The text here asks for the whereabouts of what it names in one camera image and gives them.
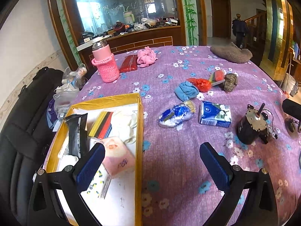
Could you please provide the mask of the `large yellow black red sponge pack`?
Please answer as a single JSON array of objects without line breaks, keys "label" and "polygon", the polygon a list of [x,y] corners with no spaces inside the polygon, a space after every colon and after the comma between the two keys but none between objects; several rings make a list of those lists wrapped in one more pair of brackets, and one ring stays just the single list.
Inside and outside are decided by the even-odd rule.
[{"label": "large yellow black red sponge pack", "polygon": [[103,111],[99,114],[98,118],[92,125],[92,128],[88,134],[89,137],[98,139],[105,139],[109,137],[112,130],[111,118],[113,112]]}]

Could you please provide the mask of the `pink tissue pack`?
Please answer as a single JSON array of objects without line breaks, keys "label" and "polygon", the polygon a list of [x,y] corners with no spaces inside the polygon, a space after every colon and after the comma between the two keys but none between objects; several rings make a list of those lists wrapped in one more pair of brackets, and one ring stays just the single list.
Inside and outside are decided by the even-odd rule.
[{"label": "pink tissue pack", "polygon": [[105,158],[102,164],[111,176],[117,176],[135,167],[134,155],[119,138],[102,139],[100,143],[105,147]]}]

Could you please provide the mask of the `white lemon print tissue pack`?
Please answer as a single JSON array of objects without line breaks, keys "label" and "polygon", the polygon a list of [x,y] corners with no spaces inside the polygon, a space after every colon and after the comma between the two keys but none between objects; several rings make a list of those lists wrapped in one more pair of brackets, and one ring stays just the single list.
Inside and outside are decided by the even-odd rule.
[{"label": "white lemon print tissue pack", "polygon": [[101,164],[86,193],[95,195],[97,198],[105,199],[111,180],[112,176],[108,173],[104,165]]}]

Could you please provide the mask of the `black gold wet wipe pack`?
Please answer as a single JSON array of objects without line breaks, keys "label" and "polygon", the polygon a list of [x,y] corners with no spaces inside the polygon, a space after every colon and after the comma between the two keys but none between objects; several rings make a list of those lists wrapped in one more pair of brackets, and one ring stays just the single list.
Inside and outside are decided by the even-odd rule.
[{"label": "black gold wet wipe pack", "polygon": [[68,153],[79,159],[88,153],[87,146],[87,113],[72,114],[64,118],[68,126]]}]

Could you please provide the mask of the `person in dark jacket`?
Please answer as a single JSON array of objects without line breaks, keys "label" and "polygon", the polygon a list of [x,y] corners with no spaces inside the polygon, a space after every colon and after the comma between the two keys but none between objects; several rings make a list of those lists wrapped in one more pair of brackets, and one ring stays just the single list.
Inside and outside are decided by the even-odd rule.
[{"label": "person in dark jacket", "polygon": [[244,47],[244,38],[248,34],[249,29],[245,21],[241,20],[241,15],[236,14],[236,18],[232,21],[233,35],[236,37],[235,45],[238,48]]}]

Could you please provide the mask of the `beige facial tissue pack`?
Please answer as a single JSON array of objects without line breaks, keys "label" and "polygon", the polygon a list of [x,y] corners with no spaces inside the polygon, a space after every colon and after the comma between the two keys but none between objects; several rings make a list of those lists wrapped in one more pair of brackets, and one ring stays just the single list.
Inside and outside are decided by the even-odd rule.
[{"label": "beige facial tissue pack", "polygon": [[69,155],[69,137],[67,136],[58,153],[58,158],[62,159],[64,156]]}]

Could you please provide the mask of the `yellow cardboard box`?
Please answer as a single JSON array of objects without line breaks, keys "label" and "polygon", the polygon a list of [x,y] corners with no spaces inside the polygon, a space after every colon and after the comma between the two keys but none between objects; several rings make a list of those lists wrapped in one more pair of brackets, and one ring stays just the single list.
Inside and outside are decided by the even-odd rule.
[{"label": "yellow cardboard box", "polygon": [[137,93],[73,104],[68,115],[87,115],[88,148],[100,141],[105,158],[84,202],[102,225],[142,225],[143,106]]}]

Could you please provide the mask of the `red tissue packet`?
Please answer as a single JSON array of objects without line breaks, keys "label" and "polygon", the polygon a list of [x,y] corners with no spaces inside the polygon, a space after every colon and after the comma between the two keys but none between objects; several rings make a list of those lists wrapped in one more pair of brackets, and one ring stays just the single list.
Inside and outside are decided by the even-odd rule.
[{"label": "red tissue packet", "polygon": [[120,73],[127,73],[130,71],[135,71],[137,70],[137,55],[129,55],[125,57],[125,60],[121,64],[121,67],[119,69]]}]

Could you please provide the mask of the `blue knitted cloth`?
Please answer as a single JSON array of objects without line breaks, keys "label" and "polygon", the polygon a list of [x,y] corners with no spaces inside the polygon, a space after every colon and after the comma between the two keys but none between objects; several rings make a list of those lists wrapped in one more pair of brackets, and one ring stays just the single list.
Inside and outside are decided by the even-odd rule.
[{"label": "blue knitted cloth", "polygon": [[196,97],[199,94],[199,90],[192,83],[185,81],[175,88],[174,93],[184,102]]}]

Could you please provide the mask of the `grey brown knitted hat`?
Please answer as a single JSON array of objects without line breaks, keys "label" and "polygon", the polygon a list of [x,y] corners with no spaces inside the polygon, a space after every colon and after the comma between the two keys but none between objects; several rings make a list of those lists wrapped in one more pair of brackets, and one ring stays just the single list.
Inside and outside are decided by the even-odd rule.
[{"label": "grey brown knitted hat", "polygon": [[246,48],[240,49],[234,43],[228,45],[213,45],[210,47],[210,51],[220,57],[232,63],[247,63],[252,58],[252,52]]}]

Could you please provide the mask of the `blue white bagged cloth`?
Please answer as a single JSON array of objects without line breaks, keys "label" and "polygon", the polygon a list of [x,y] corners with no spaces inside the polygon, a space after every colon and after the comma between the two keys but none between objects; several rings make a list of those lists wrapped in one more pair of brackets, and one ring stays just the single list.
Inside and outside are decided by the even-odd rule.
[{"label": "blue white bagged cloth", "polygon": [[195,104],[191,101],[184,101],[178,105],[165,110],[159,117],[159,125],[165,128],[174,128],[184,121],[190,120],[196,112]]}]

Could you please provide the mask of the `small rainbow sponge pack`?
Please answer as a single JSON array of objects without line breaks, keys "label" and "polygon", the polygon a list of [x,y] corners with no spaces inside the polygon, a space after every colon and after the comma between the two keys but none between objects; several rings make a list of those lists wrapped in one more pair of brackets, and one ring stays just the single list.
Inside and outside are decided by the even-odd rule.
[{"label": "small rainbow sponge pack", "polygon": [[217,86],[224,83],[225,82],[224,76],[225,74],[223,70],[214,71],[209,78],[209,82],[211,83],[211,86]]}]

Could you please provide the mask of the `brown knitted cloth ball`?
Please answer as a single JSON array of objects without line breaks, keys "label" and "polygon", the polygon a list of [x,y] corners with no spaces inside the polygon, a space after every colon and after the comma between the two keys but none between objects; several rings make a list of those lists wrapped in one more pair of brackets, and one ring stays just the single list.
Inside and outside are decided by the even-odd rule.
[{"label": "brown knitted cloth ball", "polygon": [[225,92],[232,92],[238,84],[238,76],[234,73],[228,73],[224,76],[224,82],[221,84],[221,89]]}]

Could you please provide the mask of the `blue floral tissue pack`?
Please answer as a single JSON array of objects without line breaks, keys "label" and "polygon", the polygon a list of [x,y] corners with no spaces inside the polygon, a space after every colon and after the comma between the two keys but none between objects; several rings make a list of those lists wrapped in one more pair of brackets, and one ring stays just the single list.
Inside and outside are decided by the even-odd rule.
[{"label": "blue floral tissue pack", "polygon": [[232,123],[231,108],[229,105],[202,101],[198,123],[228,128]]}]

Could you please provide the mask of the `red plastic bag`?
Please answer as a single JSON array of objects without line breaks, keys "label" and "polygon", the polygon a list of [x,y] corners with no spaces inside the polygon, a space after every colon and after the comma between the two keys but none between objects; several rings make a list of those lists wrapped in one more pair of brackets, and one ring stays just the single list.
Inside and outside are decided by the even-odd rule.
[{"label": "red plastic bag", "polygon": [[187,81],[194,85],[199,92],[208,92],[212,87],[211,82],[206,79],[188,78]]}]

